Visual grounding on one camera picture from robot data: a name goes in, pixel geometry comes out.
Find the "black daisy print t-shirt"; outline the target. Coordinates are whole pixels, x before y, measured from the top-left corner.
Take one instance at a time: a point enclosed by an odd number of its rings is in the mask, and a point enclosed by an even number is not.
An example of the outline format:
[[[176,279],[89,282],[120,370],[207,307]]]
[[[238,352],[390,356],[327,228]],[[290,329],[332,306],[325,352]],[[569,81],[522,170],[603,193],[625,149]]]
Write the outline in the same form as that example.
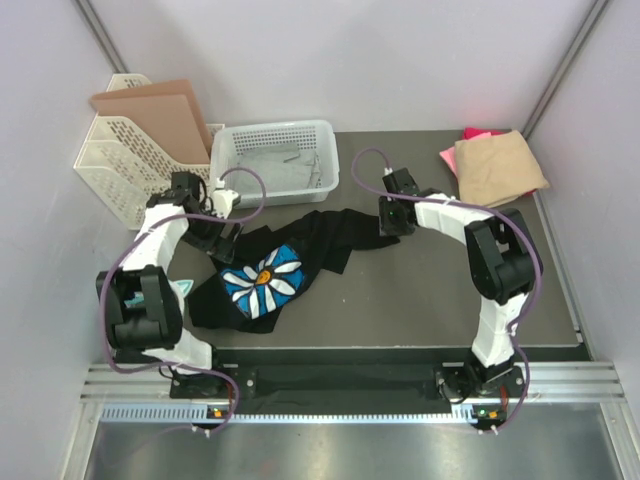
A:
[[[312,211],[277,230],[263,226],[238,237],[234,259],[188,295],[192,325],[268,334],[284,306],[303,295],[320,271],[342,274],[354,251],[396,245],[376,216],[352,209]]]

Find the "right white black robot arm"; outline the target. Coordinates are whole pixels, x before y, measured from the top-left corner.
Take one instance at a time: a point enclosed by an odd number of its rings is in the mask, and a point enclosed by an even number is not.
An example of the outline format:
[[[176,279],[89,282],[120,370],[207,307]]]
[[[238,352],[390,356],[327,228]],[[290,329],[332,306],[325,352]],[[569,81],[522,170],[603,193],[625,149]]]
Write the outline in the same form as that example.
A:
[[[443,380],[443,395],[487,396],[513,369],[517,319],[541,271],[526,223],[516,209],[467,208],[453,196],[420,190],[406,168],[387,168],[379,198],[381,233],[405,236],[418,227],[466,247],[471,280],[481,299],[477,333],[463,369]]]

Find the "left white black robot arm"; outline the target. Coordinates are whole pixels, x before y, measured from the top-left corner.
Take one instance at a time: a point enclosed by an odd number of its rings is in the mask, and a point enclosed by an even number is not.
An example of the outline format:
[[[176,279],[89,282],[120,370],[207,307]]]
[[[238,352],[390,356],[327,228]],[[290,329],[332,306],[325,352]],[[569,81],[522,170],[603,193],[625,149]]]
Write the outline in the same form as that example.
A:
[[[213,347],[185,329],[188,288],[171,281],[168,269],[182,241],[231,260],[242,227],[234,225],[225,236],[221,221],[239,201],[240,194],[221,183],[208,193],[197,174],[173,173],[169,188],[146,202],[135,247],[114,272],[96,278],[110,349],[138,351],[173,367],[195,367],[192,384],[209,397],[224,390],[227,374],[213,363]]]

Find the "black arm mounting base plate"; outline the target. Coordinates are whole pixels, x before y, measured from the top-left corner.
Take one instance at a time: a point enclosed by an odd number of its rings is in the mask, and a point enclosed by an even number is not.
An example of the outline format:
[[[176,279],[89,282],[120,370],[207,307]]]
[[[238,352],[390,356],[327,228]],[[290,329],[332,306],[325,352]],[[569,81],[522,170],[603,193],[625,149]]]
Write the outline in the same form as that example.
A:
[[[470,350],[463,347],[220,348],[215,369],[235,380],[240,414],[400,415],[447,413],[460,399],[443,395]],[[513,366],[497,388],[470,395],[504,407],[523,391]]]

